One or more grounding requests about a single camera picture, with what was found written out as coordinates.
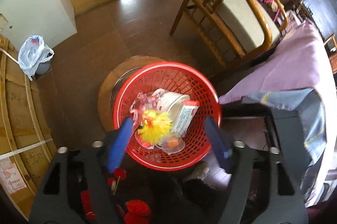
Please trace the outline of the red snack wrapper bag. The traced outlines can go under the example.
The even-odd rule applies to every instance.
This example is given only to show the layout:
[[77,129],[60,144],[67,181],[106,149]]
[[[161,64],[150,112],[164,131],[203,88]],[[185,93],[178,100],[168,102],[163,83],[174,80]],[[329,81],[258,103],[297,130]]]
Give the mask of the red snack wrapper bag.
[[134,121],[140,121],[146,110],[156,110],[159,100],[159,94],[155,92],[143,93],[139,92],[136,99],[130,106],[130,114]]

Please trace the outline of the white printed paper cup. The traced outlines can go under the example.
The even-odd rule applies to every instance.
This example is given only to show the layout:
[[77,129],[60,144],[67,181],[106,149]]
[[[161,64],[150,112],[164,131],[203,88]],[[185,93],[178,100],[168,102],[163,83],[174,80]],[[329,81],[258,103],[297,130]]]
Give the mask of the white printed paper cup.
[[152,93],[152,96],[156,99],[156,112],[158,114],[167,113],[172,121],[180,111],[183,101],[190,99],[189,95],[170,92],[164,89],[157,89]]

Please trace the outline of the red white medicine box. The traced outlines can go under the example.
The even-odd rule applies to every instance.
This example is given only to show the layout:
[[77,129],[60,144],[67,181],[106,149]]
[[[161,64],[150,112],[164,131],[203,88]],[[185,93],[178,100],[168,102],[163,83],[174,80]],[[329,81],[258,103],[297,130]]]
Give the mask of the red white medicine box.
[[184,137],[187,133],[187,129],[191,121],[193,120],[194,115],[197,113],[199,109],[200,102],[193,100],[183,100],[178,113],[173,121],[172,133],[180,138]]

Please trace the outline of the red plastic basket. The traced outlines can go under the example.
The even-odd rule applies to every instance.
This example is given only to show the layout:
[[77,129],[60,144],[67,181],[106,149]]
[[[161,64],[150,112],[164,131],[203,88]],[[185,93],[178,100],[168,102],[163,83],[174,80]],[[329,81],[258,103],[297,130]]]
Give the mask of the red plastic basket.
[[160,171],[190,167],[211,150],[203,122],[221,123],[215,89],[194,68],[158,62],[132,74],[118,91],[112,118],[115,128],[132,123],[127,154],[141,165]]

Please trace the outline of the small clear jelly cup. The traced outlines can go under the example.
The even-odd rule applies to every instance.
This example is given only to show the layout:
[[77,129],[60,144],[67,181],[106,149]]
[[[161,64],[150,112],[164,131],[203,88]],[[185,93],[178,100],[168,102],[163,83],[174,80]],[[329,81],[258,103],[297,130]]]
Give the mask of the small clear jelly cup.
[[162,151],[168,155],[181,152],[185,148],[185,141],[181,137],[170,136],[163,144]]

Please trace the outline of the white plastic bag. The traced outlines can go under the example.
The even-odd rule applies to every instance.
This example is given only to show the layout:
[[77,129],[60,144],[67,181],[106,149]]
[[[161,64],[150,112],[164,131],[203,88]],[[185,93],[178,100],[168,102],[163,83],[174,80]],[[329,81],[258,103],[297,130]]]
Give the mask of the white plastic bag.
[[32,35],[21,46],[18,53],[18,63],[22,71],[29,80],[33,76],[45,74],[54,56],[54,51],[44,41],[40,35]]

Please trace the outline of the purple printed bed sheet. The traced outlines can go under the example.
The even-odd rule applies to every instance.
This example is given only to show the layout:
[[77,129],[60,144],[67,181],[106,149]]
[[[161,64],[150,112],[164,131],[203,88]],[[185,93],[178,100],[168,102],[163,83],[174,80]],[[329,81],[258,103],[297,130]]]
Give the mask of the purple printed bed sheet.
[[319,165],[304,200],[307,207],[316,205],[334,160],[336,87],[322,37],[313,22],[306,20],[293,27],[261,66],[219,98],[222,105],[239,100],[298,112],[310,165]]

